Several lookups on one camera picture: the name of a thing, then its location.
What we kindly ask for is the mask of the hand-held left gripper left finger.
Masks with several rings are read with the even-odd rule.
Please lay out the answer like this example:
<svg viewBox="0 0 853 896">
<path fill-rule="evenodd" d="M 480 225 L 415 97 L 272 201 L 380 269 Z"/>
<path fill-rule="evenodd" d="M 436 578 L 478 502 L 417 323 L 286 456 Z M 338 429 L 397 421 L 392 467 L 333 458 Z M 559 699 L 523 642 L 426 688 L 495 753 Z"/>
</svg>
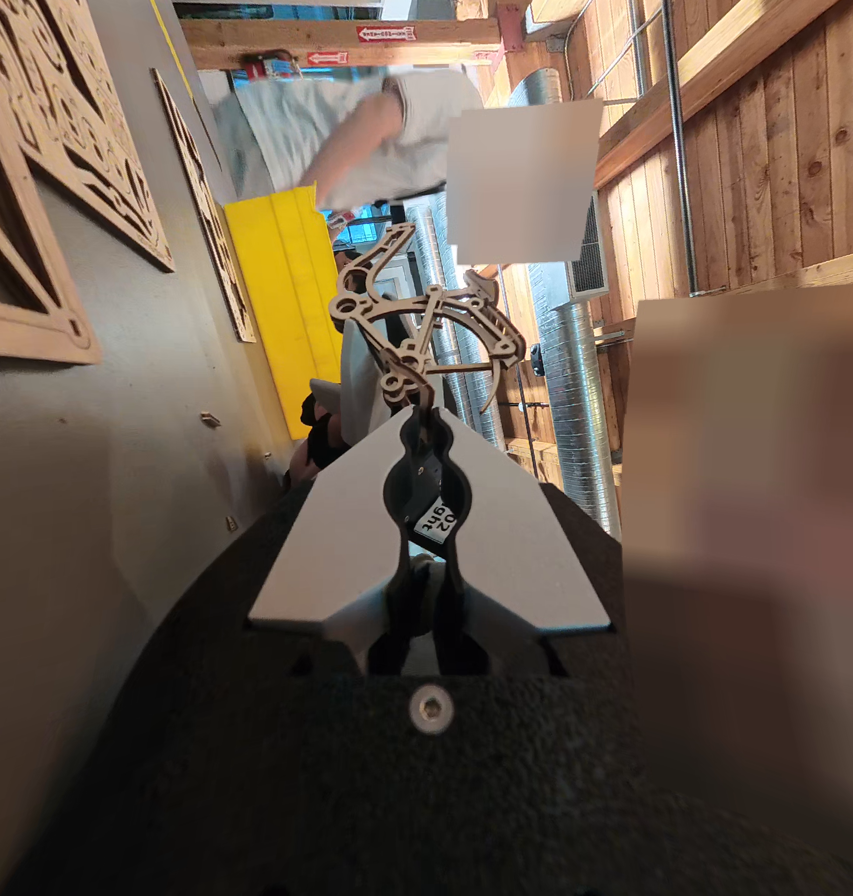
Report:
<svg viewBox="0 0 853 896">
<path fill-rule="evenodd" d="M 253 633 L 342 644 L 365 674 L 402 674 L 419 631 L 419 566 L 385 486 L 407 409 L 314 480 L 247 617 Z"/>
</svg>

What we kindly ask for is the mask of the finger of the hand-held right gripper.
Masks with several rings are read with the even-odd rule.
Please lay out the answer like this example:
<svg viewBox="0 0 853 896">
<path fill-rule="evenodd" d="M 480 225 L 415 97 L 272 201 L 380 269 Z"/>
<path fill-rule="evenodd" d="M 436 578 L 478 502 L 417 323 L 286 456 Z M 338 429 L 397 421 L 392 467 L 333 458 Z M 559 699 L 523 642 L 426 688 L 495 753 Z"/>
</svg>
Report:
<svg viewBox="0 0 853 896">
<path fill-rule="evenodd" d="M 341 418 L 343 442 L 354 447 L 391 416 L 380 382 L 385 372 L 355 322 L 345 322 L 338 383 L 312 378 L 316 403 Z"/>
</svg>

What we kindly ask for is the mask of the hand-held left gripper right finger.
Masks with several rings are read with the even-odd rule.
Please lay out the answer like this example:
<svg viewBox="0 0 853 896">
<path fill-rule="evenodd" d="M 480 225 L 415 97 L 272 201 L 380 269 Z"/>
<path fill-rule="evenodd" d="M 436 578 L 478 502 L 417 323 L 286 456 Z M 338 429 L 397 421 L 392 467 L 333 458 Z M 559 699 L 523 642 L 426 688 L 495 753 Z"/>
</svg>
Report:
<svg viewBox="0 0 853 896">
<path fill-rule="evenodd" d="M 612 621 L 538 481 L 444 409 L 434 413 L 445 539 L 472 637 L 555 637 Z"/>
</svg>

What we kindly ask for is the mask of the laser-cut wooden puzzle piece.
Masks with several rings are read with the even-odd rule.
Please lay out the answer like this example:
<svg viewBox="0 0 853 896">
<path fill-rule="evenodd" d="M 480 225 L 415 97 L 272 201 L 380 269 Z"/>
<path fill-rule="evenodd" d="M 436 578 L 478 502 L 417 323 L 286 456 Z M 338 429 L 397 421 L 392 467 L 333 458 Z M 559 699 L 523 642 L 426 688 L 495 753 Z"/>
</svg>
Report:
<svg viewBox="0 0 853 896">
<path fill-rule="evenodd" d="M 425 295 L 404 299 L 385 298 L 378 292 L 376 275 L 407 246 L 416 231 L 411 222 L 391 225 L 369 251 L 348 264 L 338 275 L 329 316 L 338 331 L 343 331 L 348 321 L 357 326 L 382 372 L 379 386 L 389 409 L 409 406 L 415 396 L 421 409 L 431 409 L 435 397 L 431 375 L 489 372 L 491 386 L 480 409 L 485 412 L 496 397 L 502 372 L 525 359 L 526 343 L 499 308 L 499 283 L 473 270 L 465 272 L 464 288 L 449 290 L 430 285 Z M 413 316 L 419 326 L 400 347 L 394 347 L 377 322 L 402 315 Z M 432 350 L 432 339 L 443 322 L 471 332 L 484 347 L 487 359 L 440 364 Z"/>
</svg>

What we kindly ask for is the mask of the narrow wooden cut-out sheet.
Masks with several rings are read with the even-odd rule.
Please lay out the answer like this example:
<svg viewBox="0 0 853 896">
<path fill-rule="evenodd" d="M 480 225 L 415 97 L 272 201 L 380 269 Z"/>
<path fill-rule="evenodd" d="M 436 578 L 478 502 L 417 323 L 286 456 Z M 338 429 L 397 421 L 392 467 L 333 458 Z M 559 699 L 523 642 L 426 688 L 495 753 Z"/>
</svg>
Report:
<svg viewBox="0 0 853 896">
<path fill-rule="evenodd" d="M 174 99 L 159 71 L 152 68 L 151 74 L 185 171 L 187 185 L 195 203 L 203 239 L 209 252 L 213 270 L 217 275 L 220 291 L 231 318 L 236 338 L 239 342 L 255 343 L 256 338 L 252 317 L 245 304 L 233 263 L 230 242 L 227 240 L 222 227 L 219 215 L 220 207 L 212 196 L 195 138 L 175 105 Z"/>
</svg>

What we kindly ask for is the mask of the white air vent grille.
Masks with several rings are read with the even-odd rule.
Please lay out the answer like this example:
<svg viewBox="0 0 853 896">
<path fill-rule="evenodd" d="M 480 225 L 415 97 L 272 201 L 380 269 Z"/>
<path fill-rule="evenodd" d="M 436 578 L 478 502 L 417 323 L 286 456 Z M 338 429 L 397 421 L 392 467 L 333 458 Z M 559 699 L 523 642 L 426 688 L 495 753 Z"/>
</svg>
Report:
<svg viewBox="0 0 853 896">
<path fill-rule="evenodd" d="M 599 212 L 599 194 L 589 203 L 580 258 L 570 263 L 568 304 L 576 305 L 609 294 L 609 275 Z"/>
</svg>

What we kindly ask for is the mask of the red fire alarm box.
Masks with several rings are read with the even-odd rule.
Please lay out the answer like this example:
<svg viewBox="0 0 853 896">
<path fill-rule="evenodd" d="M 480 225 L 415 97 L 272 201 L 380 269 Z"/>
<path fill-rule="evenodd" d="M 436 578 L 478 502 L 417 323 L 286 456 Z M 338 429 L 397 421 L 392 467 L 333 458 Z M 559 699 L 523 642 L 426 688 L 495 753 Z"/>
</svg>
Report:
<svg viewBox="0 0 853 896">
<path fill-rule="evenodd" d="M 247 54 L 242 59 L 242 67 L 251 83 L 302 78 L 298 58 L 285 49 Z"/>
</svg>

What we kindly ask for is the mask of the wooden sheet with triangular cut-outs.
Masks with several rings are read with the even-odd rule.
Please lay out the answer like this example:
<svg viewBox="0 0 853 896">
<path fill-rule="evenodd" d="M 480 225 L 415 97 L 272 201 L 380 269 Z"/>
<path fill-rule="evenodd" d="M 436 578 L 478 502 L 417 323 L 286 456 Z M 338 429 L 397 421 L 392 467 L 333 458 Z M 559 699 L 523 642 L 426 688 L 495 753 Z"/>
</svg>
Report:
<svg viewBox="0 0 853 896">
<path fill-rule="evenodd" d="M 35 178 L 0 131 L 0 357 L 98 364 L 87 319 Z"/>
</svg>

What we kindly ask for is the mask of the wooden crossbeam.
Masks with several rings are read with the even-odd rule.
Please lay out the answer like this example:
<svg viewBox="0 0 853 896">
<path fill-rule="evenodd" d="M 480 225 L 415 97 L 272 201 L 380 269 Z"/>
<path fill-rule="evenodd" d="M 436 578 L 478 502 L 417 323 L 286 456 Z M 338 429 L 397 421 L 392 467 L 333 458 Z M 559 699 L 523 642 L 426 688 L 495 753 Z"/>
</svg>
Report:
<svg viewBox="0 0 853 896">
<path fill-rule="evenodd" d="M 356 27 L 368 24 L 413 24 L 415 43 L 360 44 Z M 201 70 L 231 70 L 242 67 L 251 53 L 285 49 L 305 63 L 308 51 L 344 49 L 354 51 L 358 66 L 441 63 L 487 63 L 501 50 L 494 19 L 450 21 L 283 21 L 190 19 L 180 22 L 192 58 Z"/>
</svg>

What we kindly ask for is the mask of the thin wooden ceiling beam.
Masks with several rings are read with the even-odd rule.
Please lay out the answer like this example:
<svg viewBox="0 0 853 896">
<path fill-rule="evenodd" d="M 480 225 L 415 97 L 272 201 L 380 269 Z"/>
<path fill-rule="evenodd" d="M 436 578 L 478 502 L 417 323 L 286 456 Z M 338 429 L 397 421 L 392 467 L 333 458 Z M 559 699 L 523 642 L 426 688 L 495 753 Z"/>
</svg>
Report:
<svg viewBox="0 0 853 896">
<path fill-rule="evenodd" d="M 707 297 L 732 294 L 757 293 L 796 287 L 830 287 L 853 285 L 853 253 L 822 263 L 817 263 L 797 271 L 785 273 L 770 280 L 751 283 L 741 287 L 718 287 L 694 292 L 692 297 Z"/>
</svg>

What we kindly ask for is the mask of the metal conduit pipe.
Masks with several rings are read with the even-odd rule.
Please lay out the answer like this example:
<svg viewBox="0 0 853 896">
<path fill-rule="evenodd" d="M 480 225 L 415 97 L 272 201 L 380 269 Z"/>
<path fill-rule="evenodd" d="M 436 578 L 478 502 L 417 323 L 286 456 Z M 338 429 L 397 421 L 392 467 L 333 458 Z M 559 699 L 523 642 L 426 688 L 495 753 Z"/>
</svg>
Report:
<svg viewBox="0 0 853 896">
<path fill-rule="evenodd" d="M 667 89 L 671 115 L 672 138 L 676 157 L 678 198 L 681 212 L 685 263 L 689 296 L 700 295 L 696 251 L 692 226 L 692 209 L 685 153 L 685 123 L 681 98 L 681 84 L 678 69 L 678 52 L 674 29 L 672 2 L 662 1 L 660 6 L 661 27 L 663 29 L 665 59 L 667 67 Z"/>
</svg>

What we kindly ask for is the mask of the large wooden cut-out sheet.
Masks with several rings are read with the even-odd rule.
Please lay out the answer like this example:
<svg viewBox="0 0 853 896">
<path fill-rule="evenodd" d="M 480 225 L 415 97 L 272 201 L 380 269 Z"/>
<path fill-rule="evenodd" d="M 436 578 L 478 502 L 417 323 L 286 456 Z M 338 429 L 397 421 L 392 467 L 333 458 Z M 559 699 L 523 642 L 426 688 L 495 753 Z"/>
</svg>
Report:
<svg viewBox="0 0 853 896">
<path fill-rule="evenodd" d="M 0 90 L 28 162 L 166 273 L 174 261 L 84 1 L 0 1 Z"/>
</svg>

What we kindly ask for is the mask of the thick wooden ceiling beam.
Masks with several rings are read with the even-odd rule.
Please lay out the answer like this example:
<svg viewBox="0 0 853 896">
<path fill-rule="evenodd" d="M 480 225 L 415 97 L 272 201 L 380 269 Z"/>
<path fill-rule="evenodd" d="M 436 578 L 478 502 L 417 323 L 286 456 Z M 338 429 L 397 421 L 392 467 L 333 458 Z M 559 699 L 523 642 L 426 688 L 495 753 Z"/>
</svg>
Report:
<svg viewBox="0 0 853 896">
<path fill-rule="evenodd" d="M 833 6 L 833 1 L 740 1 L 678 61 L 683 118 L 691 118 Z M 594 186 L 604 187 L 672 133 L 667 80 L 600 136 Z"/>
</svg>

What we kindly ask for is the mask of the wide silver ventilation duct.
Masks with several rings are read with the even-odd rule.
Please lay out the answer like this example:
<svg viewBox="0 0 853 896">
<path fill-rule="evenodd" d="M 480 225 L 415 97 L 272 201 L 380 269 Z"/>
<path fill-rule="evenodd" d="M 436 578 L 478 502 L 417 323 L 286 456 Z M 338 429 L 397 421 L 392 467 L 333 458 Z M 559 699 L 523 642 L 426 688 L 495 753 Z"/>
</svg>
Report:
<svg viewBox="0 0 853 896">
<path fill-rule="evenodd" d="M 515 260 L 527 263 L 563 491 L 620 541 L 621 521 L 589 303 L 576 266 L 588 262 L 596 224 L 593 175 L 602 107 L 565 101 L 559 73 L 542 68 L 514 89 L 509 106 L 525 126 L 525 201 Z"/>
</svg>

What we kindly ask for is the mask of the red metal beam bracket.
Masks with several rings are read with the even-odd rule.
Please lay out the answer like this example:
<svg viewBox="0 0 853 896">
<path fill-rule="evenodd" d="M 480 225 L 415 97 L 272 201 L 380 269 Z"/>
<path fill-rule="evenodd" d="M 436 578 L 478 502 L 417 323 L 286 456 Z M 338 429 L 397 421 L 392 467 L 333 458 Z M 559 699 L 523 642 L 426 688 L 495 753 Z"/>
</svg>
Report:
<svg viewBox="0 0 853 896">
<path fill-rule="evenodd" d="M 499 28 L 501 46 L 506 54 L 524 50 L 525 10 L 530 2 L 497 1 L 495 18 Z"/>
</svg>

